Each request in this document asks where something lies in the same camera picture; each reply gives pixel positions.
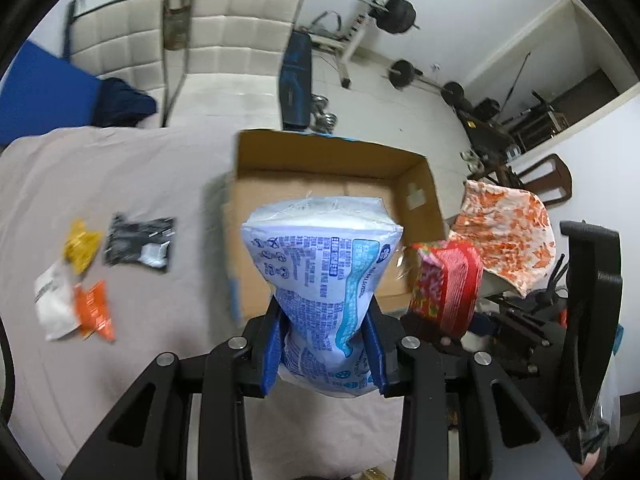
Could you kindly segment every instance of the black packet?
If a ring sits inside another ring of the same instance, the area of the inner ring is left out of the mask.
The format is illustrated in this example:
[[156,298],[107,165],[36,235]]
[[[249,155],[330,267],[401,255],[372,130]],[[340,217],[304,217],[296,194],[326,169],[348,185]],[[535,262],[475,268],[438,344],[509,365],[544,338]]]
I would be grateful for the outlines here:
[[111,219],[104,263],[139,263],[167,272],[174,237],[174,218],[128,222],[122,213]]

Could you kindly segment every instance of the logo on package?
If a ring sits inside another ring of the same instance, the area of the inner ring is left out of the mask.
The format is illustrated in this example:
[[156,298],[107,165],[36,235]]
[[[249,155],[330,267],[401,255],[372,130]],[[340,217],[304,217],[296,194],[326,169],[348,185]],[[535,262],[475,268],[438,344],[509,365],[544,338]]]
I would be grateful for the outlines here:
[[388,258],[389,253],[391,253],[391,246],[389,244],[384,244],[382,246],[382,250],[380,251],[380,257],[378,258],[376,263],[379,264],[380,262],[384,262]]

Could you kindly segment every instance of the orange floral cloth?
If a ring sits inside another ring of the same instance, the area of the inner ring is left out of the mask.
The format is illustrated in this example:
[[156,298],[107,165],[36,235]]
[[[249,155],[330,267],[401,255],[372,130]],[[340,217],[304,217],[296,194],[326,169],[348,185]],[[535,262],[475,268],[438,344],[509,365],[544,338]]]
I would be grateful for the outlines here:
[[484,270],[507,280],[522,297],[556,259],[549,216],[537,196],[475,180],[465,182],[465,197],[449,240],[470,241]]

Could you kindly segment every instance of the cardboard box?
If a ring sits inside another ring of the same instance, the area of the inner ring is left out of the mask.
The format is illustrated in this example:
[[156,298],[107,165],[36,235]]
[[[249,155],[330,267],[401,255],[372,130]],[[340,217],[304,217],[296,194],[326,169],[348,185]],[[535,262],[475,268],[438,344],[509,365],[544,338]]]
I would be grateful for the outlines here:
[[[271,293],[242,242],[240,225],[268,203],[339,195],[381,198],[391,218],[404,227],[402,246],[445,236],[433,177],[423,156],[339,137],[271,130],[239,133],[225,207],[228,272],[239,319],[263,314]],[[415,273],[405,263],[413,260],[396,251],[390,261],[376,289],[383,311],[409,305]]]

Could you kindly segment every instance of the silver screw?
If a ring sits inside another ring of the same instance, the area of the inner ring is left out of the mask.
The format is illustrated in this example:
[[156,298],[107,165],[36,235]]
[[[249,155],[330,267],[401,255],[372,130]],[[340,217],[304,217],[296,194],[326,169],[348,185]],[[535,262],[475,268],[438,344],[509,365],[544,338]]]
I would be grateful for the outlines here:
[[226,344],[233,350],[242,350],[246,346],[247,341],[241,335],[237,335],[236,337],[232,337]]
[[156,363],[160,366],[168,366],[175,360],[174,355],[171,352],[165,352],[156,357]]
[[476,352],[474,361],[479,365],[487,366],[491,364],[491,356],[487,352]]
[[409,350],[414,350],[420,346],[420,340],[412,335],[406,335],[402,338],[402,346]]

